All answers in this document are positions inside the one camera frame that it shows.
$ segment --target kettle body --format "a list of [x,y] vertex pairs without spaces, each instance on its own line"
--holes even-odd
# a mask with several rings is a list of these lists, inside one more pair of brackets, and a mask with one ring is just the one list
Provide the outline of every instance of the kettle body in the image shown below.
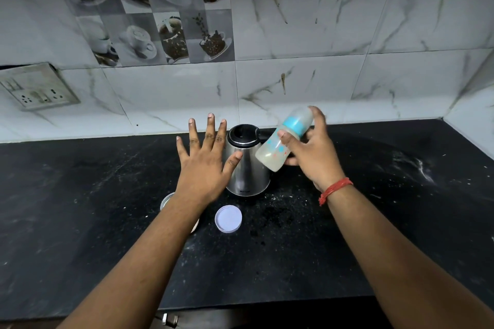
[[231,128],[225,141],[223,163],[235,151],[242,151],[244,156],[235,168],[226,188],[231,193],[250,197],[262,193],[269,185],[270,171],[255,153],[261,147],[259,129],[254,125],[240,124]]

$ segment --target baby bottle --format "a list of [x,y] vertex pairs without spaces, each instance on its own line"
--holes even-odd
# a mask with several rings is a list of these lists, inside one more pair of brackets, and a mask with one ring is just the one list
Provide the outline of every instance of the baby bottle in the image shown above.
[[278,126],[269,139],[257,150],[255,157],[270,170],[278,171],[290,153],[287,146],[281,143],[278,130],[284,130],[299,139],[305,134],[312,124],[313,115],[308,107],[295,109]]

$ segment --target red wristband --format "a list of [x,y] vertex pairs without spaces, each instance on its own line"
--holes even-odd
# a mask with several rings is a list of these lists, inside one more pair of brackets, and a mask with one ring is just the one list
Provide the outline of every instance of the red wristband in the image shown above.
[[341,189],[342,187],[345,187],[347,185],[353,185],[353,182],[350,181],[348,177],[342,178],[340,181],[337,183],[333,183],[330,187],[326,189],[324,193],[321,194],[321,197],[319,198],[319,206],[322,206],[324,203],[326,203],[326,198],[334,193],[336,190]]

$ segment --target person's arm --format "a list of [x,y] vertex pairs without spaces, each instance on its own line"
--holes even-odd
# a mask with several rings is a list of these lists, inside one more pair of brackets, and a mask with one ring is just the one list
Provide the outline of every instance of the person's arm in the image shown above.
[[175,195],[59,328],[149,328],[195,222],[225,189],[242,157],[241,152],[232,154],[223,167],[226,120],[216,138],[214,133],[214,115],[209,114],[201,148],[195,121],[189,120],[190,156],[177,137],[182,170]]
[[[295,155],[286,164],[300,165],[324,191],[345,174],[324,115],[311,109],[315,128],[308,132],[307,144],[283,131],[278,135]],[[393,327],[494,327],[491,309],[405,238],[355,187],[329,195],[328,205]]]

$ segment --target kettle lid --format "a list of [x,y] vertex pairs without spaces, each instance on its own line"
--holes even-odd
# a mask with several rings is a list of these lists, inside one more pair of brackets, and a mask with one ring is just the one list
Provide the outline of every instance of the kettle lid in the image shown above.
[[234,126],[228,133],[228,142],[237,148],[254,147],[260,142],[257,131],[257,126],[250,124]]

